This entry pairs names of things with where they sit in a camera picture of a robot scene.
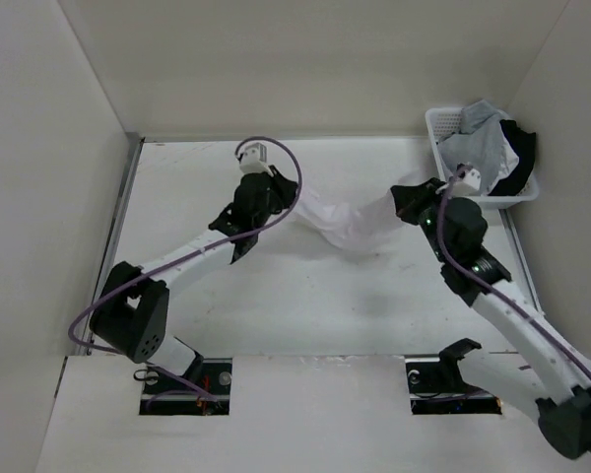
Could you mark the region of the pale pink tank top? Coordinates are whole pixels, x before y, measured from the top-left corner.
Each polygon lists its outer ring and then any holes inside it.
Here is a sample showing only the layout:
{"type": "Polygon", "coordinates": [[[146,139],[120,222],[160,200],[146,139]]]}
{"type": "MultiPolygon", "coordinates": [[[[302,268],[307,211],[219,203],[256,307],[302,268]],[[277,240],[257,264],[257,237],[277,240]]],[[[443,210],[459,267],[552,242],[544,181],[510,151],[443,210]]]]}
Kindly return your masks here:
{"type": "Polygon", "coordinates": [[[296,220],[345,251],[374,252],[405,226],[397,217],[391,189],[365,205],[331,203],[305,184],[294,209],[296,220]]]}

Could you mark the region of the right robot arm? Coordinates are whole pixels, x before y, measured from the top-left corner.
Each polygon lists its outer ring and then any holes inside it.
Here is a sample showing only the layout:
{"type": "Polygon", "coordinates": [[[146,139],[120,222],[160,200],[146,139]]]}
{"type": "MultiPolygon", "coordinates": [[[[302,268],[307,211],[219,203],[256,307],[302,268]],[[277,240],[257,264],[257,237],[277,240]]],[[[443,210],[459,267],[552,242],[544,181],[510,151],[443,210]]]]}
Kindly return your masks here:
{"type": "Polygon", "coordinates": [[[394,185],[395,214],[422,230],[448,289],[523,362],[491,355],[463,338],[439,352],[431,384],[440,392],[487,391],[525,414],[555,451],[575,460],[591,452],[591,361],[530,305],[510,272],[485,249],[488,223],[480,206],[451,196],[451,189],[435,178],[394,185]]]}

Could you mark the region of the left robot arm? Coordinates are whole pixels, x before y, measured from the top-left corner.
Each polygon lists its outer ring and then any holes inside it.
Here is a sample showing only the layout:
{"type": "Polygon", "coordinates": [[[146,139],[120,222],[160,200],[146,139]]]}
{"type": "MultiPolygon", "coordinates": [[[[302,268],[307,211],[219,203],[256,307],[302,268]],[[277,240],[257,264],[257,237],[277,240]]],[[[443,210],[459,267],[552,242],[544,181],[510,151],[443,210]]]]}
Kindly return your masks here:
{"type": "Polygon", "coordinates": [[[170,301],[245,256],[270,218],[293,208],[297,191],[298,184],[275,167],[244,175],[232,201],[198,237],[150,263],[116,264],[90,329],[133,363],[165,370],[177,391],[193,391],[201,381],[203,357],[167,332],[170,301]]]}

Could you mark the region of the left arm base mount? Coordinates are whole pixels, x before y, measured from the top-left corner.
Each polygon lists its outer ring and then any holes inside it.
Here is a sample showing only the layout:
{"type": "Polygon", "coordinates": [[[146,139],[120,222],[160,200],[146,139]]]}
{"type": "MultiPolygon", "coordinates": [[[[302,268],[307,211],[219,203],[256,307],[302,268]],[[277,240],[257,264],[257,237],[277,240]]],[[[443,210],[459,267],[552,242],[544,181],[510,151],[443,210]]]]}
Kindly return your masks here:
{"type": "Polygon", "coordinates": [[[142,384],[141,416],[210,417],[230,414],[232,359],[206,360],[194,381],[214,399],[199,398],[189,386],[152,367],[134,371],[133,378],[142,384]]]}

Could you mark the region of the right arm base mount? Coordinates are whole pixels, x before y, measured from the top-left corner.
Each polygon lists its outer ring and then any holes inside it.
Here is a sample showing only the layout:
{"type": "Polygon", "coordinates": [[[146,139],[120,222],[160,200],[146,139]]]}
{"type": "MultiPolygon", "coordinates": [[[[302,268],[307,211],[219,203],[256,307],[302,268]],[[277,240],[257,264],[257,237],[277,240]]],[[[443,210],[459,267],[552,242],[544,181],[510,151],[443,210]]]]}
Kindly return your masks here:
{"type": "Polygon", "coordinates": [[[501,415],[500,400],[465,382],[460,361],[482,345],[469,338],[445,347],[436,355],[405,359],[406,378],[413,415],[501,415]]]}

